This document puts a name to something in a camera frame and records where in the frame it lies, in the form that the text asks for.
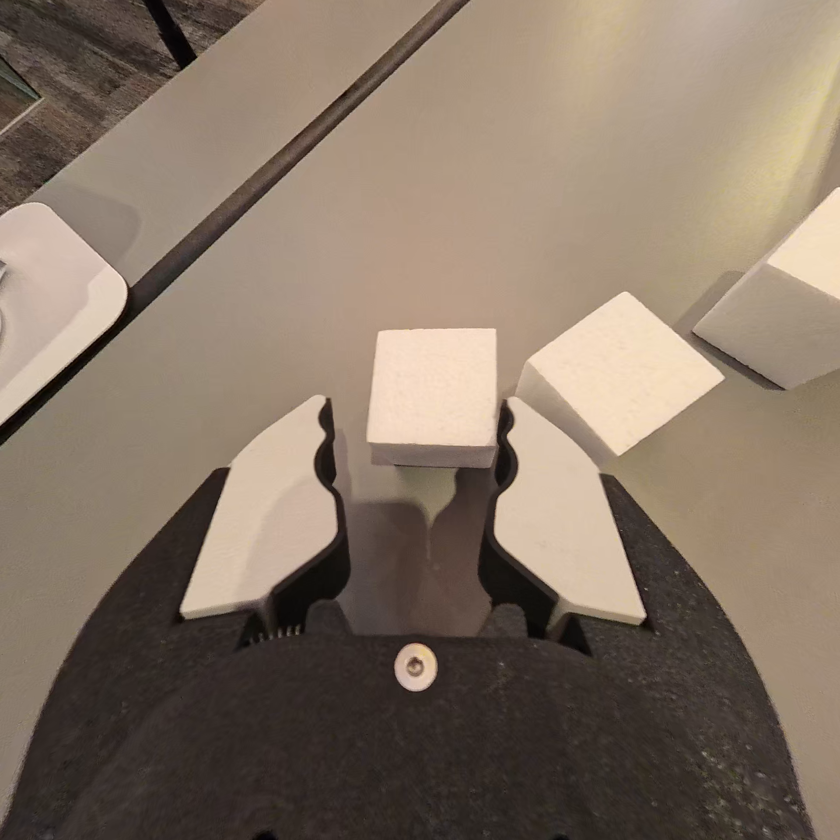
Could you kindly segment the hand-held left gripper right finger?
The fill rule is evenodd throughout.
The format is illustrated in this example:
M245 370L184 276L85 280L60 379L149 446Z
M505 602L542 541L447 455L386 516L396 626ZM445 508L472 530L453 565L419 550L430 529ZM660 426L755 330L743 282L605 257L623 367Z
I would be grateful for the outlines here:
M500 410L497 442L479 549L491 604L519 607L536 637L561 637L572 617L642 626L646 609L595 462L516 396Z

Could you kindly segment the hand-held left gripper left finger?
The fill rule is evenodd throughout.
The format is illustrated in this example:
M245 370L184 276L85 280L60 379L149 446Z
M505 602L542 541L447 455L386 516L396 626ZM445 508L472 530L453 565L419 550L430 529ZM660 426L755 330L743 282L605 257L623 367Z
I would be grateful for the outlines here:
M350 555L334 436L331 401L314 395L234 457L182 618L257 613L270 630L300 634L310 606L341 593Z

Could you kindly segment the white hard foam cube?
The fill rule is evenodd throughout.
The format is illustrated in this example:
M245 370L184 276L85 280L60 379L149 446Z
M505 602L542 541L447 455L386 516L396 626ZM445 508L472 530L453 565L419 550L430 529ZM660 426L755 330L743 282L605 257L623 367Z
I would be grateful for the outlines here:
M496 330L377 334L366 426L372 464L488 469L498 410Z
M724 379L624 291L528 358L515 394L604 467Z
M790 390L839 367L839 190L756 263L692 332Z

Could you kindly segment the white and wooden document stand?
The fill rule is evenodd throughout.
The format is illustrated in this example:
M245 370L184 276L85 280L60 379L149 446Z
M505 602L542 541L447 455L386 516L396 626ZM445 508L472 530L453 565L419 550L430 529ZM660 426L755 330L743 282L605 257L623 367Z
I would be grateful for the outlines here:
M1 217L1 422L7 423L119 320L129 288L52 208Z

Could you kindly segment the black metal pole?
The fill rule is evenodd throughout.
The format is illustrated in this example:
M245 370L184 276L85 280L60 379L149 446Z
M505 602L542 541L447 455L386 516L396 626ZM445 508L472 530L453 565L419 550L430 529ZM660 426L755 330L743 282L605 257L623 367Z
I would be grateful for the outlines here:
M142 1L164 46L180 70L197 58L196 52L164 1Z

